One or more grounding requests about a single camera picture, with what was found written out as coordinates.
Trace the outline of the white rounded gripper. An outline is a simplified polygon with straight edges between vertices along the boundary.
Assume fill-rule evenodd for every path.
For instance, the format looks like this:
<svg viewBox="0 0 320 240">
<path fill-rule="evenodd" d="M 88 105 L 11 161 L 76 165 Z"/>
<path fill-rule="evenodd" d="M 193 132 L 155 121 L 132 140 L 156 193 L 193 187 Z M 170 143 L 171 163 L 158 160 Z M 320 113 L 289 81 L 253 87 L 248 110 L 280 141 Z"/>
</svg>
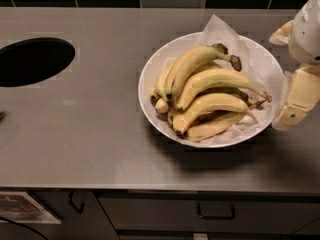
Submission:
<svg viewBox="0 0 320 240">
<path fill-rule="evenodd" d="M 284 73 L 281 95 L 272 127 L 286 131 L 301 123 L 320 100 L 320 0 L 308 0 L 290 20 L 277 29 L 269 42 L 289 47 L 302 64 Z"/>
</svg>

